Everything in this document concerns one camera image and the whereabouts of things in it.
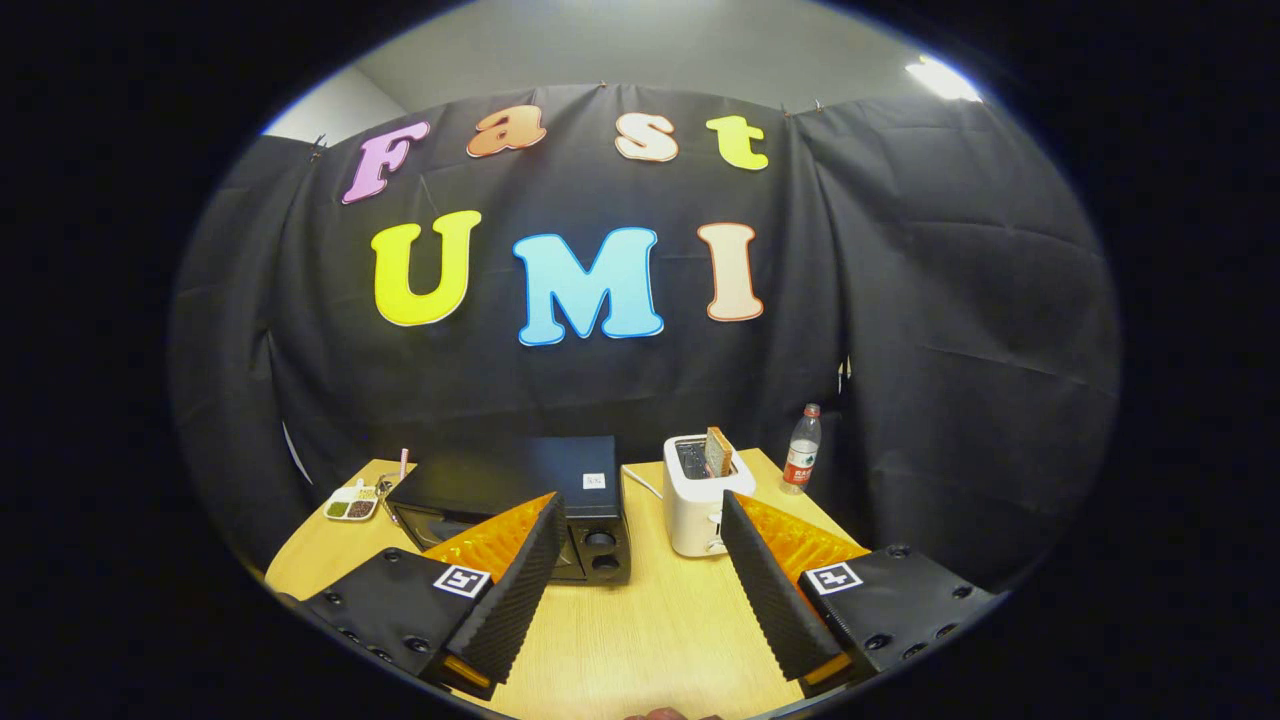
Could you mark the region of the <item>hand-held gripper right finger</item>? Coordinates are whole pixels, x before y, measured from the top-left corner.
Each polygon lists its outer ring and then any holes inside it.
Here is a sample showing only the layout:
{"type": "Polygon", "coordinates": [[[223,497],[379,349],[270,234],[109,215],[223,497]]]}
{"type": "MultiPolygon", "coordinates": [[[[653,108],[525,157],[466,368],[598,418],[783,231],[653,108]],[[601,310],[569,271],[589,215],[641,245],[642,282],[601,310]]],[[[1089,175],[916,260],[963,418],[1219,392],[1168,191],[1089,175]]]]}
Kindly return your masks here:
{"type": "Polygon", "coordinates": [[[869,551],[732,491],[721,536],[780,670],[806,697],[905,664],[997,600],[906,544],[869,551]]]}

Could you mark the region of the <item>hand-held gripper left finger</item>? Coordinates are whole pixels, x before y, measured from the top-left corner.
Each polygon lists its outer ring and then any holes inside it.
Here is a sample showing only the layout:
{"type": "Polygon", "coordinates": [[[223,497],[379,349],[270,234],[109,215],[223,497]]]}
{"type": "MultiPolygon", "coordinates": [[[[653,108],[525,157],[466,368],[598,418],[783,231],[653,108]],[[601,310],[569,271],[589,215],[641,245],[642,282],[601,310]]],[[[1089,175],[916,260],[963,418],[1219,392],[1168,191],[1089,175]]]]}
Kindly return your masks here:
{"type": "Polygon", "coordinates": [[[429,685],[490,700],[507,683],[564,541],[550,492],[426,552],[387,547],[301,600],[330,635],[429,685]]]}

